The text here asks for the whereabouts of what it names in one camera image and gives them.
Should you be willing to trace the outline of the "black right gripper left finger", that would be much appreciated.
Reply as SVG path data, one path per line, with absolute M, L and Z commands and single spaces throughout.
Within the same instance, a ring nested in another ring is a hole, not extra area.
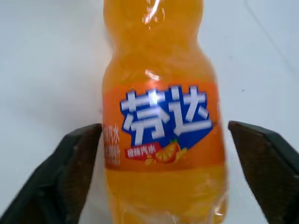
M 101 124 L 68 133 L 26 181 L 0 224 L 78 224 L 91 185 Z

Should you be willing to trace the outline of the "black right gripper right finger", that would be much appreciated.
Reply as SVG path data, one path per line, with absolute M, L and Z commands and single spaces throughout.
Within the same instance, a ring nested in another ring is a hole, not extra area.
M 228 129 L 245 179 L 269 224 L 299 224 L 299 152 L 279 133 L 239 121 Z

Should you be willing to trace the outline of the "orange soda bottle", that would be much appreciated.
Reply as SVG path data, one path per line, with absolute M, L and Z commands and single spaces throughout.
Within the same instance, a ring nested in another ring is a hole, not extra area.
M 113 224 L 222 224 L 227 164 L 216 75 L 197 39 L 203 0 L 103 0 Z

